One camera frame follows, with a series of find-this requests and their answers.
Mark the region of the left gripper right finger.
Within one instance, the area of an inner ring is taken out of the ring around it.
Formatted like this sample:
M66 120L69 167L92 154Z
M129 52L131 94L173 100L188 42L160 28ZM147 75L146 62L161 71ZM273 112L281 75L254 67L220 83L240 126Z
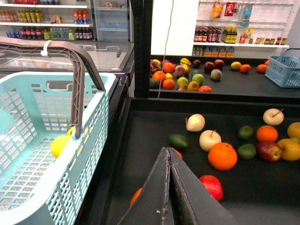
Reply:
M234 216L204 187L173 148L168 148L171 187L183 225L237 225Z

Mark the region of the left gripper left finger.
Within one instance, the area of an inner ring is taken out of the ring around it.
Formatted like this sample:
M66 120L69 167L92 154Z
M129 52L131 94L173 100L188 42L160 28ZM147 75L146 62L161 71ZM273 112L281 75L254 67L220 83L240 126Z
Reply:
M163 147L135 202L119 221L120 225L173 225L169 197L171 155Z

